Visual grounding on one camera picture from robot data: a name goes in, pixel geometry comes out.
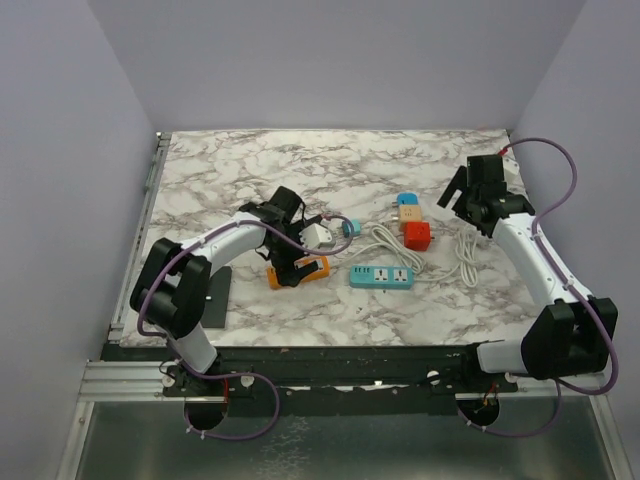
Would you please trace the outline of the orange power strip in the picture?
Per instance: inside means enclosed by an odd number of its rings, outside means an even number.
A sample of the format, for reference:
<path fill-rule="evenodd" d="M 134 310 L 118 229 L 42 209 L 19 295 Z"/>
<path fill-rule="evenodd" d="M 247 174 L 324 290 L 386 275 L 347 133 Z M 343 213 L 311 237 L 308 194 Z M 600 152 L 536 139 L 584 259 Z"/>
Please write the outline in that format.
<path fill-rule="evenodd" d="M 330 273 L 328 259 L 325 256 L 308 256 L 294 262 L 293 280 L 296 285 L 327 278 Z M 273 290 L 289 287 L 280 282 L 279 276 L 273 267 L 266 269 L 269 286 Z"/>

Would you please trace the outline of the beige cube socket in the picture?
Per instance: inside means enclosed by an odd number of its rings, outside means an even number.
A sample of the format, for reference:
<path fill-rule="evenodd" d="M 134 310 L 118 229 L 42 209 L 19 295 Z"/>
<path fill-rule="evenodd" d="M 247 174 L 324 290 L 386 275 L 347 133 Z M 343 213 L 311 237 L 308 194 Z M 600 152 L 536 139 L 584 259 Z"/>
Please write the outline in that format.
<path fill-rule="evenodd" d="M 423 220 L 422 210 L 419 205 L 400 205 L 393 221 L 397 223 L 400 230 L 403 230 L 407 223 L 421 222 Z"/>

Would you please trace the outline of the red cube socket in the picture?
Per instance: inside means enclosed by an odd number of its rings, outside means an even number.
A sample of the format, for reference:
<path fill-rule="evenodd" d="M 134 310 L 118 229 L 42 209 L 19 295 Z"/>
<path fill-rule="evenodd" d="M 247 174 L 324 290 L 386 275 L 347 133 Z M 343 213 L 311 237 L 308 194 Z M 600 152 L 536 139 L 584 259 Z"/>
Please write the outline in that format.
<path fill-rule="evenodd" d="M 428 250 L 433 236 L 428 222 L 407 222 L 403 229 L 404 247 L 417 252 Z"/>

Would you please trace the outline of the teal power strip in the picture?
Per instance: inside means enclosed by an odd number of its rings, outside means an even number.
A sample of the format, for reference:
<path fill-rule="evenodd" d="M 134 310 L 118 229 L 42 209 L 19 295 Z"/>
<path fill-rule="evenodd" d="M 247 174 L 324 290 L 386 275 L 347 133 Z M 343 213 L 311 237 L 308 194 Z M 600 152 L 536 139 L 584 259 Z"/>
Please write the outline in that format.
<path fill-rule="evenodd" d="M 400 266 L 354 265 L 349 270 L 349 286 L 357 289 L 410 290 L 414 273 Z"/>

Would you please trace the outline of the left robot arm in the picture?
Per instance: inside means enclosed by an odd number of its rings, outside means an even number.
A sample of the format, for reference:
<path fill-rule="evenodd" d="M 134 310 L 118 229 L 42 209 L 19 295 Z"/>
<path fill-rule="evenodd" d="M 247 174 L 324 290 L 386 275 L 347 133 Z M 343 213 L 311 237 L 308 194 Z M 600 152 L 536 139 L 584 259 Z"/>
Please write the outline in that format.
<path fill-rule="evenodd" d="M 142 336 L 160 336 L 189 368 L 186 382 L 206 395 L 220 385 L 218 356 L 201 323 L 210 278 L 242 254 L 264 248 L 280 285 L 295 287 L 313 269 L 297 269 L 295 262 L 310 253 L 301 239 L 303 230 L 319 226 L 320 215 L 296 220 L 305 211 L 301 197 L 279 187 L 264 202 L 248 202 L 230 220 L 181 242 L 157 240 L 149 250 L 130 297 L 138 313 Z"/>

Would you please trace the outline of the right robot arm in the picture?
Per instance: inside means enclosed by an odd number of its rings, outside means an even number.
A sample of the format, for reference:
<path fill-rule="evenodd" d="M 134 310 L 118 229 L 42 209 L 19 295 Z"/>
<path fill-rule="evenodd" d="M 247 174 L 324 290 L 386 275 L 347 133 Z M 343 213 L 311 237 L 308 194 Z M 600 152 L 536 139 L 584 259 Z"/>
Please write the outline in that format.
<path fill-rule="evenodd" d="M 496 373 L 537 380 L 602 371 L 618 317 L 609 298 L 578 281 L 535 226 L 535 210 L 509 191 L 499 155 L 470 156 L 458 168 L 438 204 L 492 239 L 522 277 L 540 312 L 520 340 L 481 343 L 459 367 L 461 383 L 481 391 Z"/>

